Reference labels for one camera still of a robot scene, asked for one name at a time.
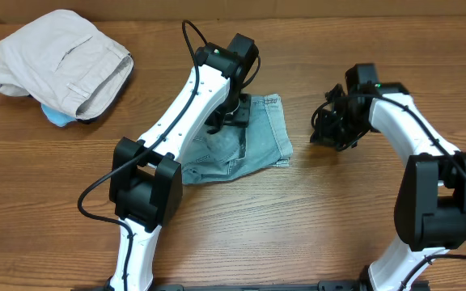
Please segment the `light blue denim shorts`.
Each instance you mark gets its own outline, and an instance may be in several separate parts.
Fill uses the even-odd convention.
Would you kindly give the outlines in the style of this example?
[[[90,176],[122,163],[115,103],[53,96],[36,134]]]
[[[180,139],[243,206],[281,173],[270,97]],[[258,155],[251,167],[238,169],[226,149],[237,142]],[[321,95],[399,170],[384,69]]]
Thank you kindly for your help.
[[[224,126],[210,134],[203,126],[182,158],[185,185],[226,182],[267,167],[288,167],[293,154],[281,97],[253,96],[249,125]]]

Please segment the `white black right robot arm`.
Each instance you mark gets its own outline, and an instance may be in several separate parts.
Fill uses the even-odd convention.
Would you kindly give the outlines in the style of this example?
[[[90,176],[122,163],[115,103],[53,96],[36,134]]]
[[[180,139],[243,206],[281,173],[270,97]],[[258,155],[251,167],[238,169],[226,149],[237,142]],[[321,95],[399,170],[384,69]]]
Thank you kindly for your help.
[[[341,152],[382,133],[405,166],[394,207],[396,237],[357,280],[324,280],[320,290],[427,290],[417,278],[437,259],[466,260],[466,152],[444,139],[399,82],[381,82],[371,63],[345,72],[311,117],[310,141]]]

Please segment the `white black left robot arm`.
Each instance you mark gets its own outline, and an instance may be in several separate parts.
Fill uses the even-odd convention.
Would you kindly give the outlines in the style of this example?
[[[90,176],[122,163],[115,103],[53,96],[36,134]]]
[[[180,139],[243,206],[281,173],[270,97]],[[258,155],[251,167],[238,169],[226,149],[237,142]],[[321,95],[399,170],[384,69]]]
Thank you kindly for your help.
[[[248,126],[251,98],[242,90],[252,81],[248,71],[260,62],[254,40],[236,34],[226,48],[209,42],[195,59],[184,88],[156,125],[115,147],[109,199],[121,223],[121,240],[107,290],[150,288],[159,233],[180,204],[181,161],[197,132]]]

